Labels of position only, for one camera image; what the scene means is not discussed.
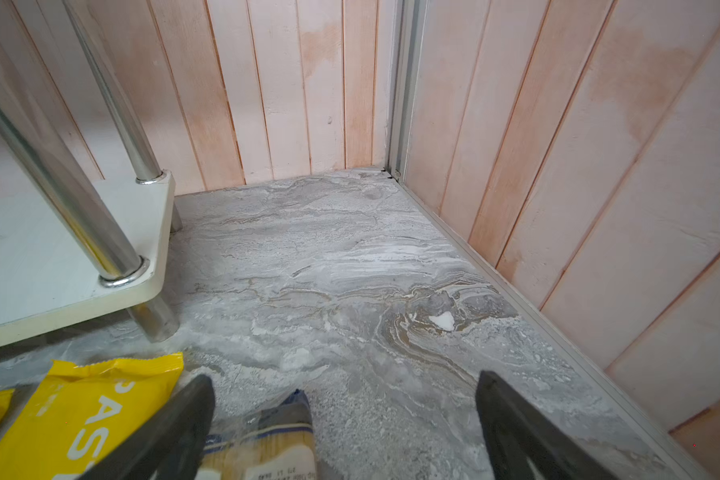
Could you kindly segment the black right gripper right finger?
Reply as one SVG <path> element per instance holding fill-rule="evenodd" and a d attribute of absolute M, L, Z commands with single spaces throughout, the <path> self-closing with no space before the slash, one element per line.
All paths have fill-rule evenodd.
<path fill-rule="evenodd" d="M 615 477 L 497 373 L 480 373 L 475 402 L 496 479 Z"/>

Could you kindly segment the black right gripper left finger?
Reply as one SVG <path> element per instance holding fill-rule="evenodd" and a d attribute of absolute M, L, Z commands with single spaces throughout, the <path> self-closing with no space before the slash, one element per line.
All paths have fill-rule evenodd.
<path fill-rule="evenodd" d="M 215 410 L 210 377 L 199 375 L 83 479 L 193 479 Z"/>

